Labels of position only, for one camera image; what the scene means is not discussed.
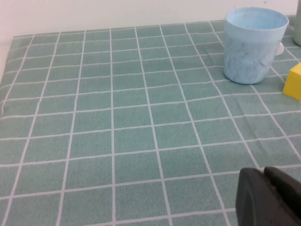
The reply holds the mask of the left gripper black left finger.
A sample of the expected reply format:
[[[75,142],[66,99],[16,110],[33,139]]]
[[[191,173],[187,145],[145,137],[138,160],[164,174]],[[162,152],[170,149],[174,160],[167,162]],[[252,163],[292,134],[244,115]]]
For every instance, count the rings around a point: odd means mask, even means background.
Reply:
[[[236,195],[236,216],[239,226],[282,226],[275,191],[264,176],[254,168],[240,170]]]

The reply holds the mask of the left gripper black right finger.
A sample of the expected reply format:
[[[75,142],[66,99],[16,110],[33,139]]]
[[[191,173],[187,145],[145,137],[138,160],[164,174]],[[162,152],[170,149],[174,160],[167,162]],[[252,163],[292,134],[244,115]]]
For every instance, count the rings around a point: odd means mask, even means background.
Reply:
[[[279,222],[284,226],[301,224],[301,183],[276,167],[266,167],[264,176],[272,185],[279,208]]]

